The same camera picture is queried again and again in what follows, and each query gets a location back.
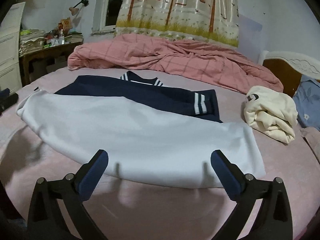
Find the pink plaid quilt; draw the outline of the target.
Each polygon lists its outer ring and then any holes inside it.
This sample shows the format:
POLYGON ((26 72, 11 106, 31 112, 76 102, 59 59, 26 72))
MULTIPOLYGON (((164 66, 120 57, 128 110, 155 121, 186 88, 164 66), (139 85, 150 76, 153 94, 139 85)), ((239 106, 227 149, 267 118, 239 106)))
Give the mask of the pink plaid quilt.
POLYGON ((84 43, 68 57, 68 69, 154 70, 246 94, 253 86, 282 92, 281 81, 266 67, 236 50, 194 40, 170 41, 141 34, 84 43))

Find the tree print curtain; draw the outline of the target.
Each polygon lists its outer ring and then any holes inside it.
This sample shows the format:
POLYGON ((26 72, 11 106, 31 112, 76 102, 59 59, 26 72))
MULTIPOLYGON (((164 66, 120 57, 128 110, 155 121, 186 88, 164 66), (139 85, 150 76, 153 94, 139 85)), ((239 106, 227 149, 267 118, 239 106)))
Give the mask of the tree print curtain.
POLYGON ((123 0, 115 35, 239 45, 238 0, 123 0))

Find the pink bed sheet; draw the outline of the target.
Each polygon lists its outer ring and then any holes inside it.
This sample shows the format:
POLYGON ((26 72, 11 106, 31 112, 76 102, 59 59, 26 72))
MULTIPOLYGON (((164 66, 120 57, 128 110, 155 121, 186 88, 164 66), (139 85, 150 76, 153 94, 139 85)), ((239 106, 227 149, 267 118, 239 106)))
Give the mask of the pink bed sheet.
MULTIPOLYGON (((299 238, 319 208, 319 163, 295 128, 288 145, 255 132, 266 180, 283 179, 293 236, 299 238)), ((62 179, 80 165, 44 144, 11 107, 1 116, 1 182, 27 219, 38 178, 62 179)), ((85 208, 109 239, 211 239, 234 208, 223 189, 175 189, 104 176, 85 208)))

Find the white drawer cabinet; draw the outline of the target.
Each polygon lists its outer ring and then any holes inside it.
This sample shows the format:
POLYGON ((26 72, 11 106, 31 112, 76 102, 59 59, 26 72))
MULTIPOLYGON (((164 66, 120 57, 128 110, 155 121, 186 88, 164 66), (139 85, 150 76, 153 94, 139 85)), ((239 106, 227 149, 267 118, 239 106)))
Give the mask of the white drawer cabinet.
POLYGON ((1 90, 14 93, 22 88, 19 67, 20 26, 25 2, 13 4, 1 23, 0 84, 1 90))

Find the mauve pillow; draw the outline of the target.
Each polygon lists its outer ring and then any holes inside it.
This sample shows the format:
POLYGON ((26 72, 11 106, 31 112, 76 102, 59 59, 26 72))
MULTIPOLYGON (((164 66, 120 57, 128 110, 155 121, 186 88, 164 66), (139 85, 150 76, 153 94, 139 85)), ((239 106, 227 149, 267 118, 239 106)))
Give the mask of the mauve pillow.
POLYGON ((314 127, 300 129, 301 135, 311 148, 313 154, 320 159, 320 132, 314 127))

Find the dark wooden desk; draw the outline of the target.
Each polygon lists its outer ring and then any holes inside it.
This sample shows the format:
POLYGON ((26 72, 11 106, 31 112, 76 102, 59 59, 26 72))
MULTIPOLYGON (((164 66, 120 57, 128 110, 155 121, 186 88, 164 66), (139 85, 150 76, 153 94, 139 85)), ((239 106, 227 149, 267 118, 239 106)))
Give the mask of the dark wooden desk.
POLYGON ((30 66, 34 62, 46 60, 46 59, 56 59, 59 57, 64 57, 68 60, 69 55, 74 51, 74 49, 82 45, 83 42, 75 42, 70 44, 63 44, 59 46, 54 46, 42 50, 37 50, 29 54, 25 54, 19 58, 19 67, 22 87, 29 85, 30 81, 30 66))

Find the blue floral pillow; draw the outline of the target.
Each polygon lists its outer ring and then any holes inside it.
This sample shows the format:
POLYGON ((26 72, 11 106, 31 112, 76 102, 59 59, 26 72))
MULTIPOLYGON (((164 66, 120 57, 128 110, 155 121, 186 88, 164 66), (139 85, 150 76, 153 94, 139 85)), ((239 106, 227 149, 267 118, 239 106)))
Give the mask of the blue floral pillow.
POLYGON ((303 128, 320 126, 320 86, 319 82, 302 75, 300 84, 293 96, 298 112, 298 122, 303 128))

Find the white wooden headboard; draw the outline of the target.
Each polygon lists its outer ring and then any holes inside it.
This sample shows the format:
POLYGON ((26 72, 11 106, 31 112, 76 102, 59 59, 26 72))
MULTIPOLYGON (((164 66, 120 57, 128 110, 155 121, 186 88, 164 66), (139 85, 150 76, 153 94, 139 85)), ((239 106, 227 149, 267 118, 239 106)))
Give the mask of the white wooden headboard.
POLYGON ((283 93, 293 97, 303 75, 319 82, 319 60, 290 51, 263 51, 258 63, 269 69, 283 84, 283 93))

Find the cream folded sweatshirt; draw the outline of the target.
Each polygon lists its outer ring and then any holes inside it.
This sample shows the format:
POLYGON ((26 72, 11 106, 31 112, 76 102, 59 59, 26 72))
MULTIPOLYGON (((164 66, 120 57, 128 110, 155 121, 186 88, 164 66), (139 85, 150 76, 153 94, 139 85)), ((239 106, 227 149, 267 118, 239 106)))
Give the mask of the cream folded sweatshirt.
POLYGON ((284 144, 295 139, 293 128, 298 123, 298 112, 290 96, 263 86, 253 86, 246 97, 244 117, 249 126, 284 144))

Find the window with white frame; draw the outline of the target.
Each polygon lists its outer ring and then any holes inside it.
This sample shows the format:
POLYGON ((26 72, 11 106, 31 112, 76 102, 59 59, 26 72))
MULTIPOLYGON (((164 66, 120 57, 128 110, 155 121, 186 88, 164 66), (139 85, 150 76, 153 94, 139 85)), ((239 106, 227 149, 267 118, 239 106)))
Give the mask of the window with white frame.
POLYGON ((92 34, 114 33, 123 0, 96 0, 92 34))

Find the white navy varsity jacket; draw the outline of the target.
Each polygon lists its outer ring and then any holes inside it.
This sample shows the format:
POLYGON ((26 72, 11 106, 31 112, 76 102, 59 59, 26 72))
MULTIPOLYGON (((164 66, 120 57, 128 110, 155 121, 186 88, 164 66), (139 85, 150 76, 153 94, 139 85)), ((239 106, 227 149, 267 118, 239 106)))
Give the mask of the white navy varsity jacket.
POLYGON ((105 150, 105 173, 126 180, 219 187, 210 164, 215 150, 242 172, 265 175, 253 130, 220 120, 213 89, 163 87, 131 72, 119 79, 80 75, 55 93, 36 90, 17 115, 51 148, 81 164, 105 150))

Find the pink wall lamp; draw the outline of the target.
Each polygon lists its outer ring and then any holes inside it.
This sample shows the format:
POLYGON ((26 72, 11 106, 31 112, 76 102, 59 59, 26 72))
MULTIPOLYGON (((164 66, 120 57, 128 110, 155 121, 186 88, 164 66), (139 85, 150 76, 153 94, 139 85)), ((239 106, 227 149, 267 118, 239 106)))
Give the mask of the pink wall lamp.
POLYGON ((69 7, 69 11, 71 12, 72 16, 75 16, 80 10, 80 7, 79 7, 80 5, 83 5, 84 7, 86 7, 88 6, 88 4, 89 4, 88 0, 81 0, 75 6, 69 7))

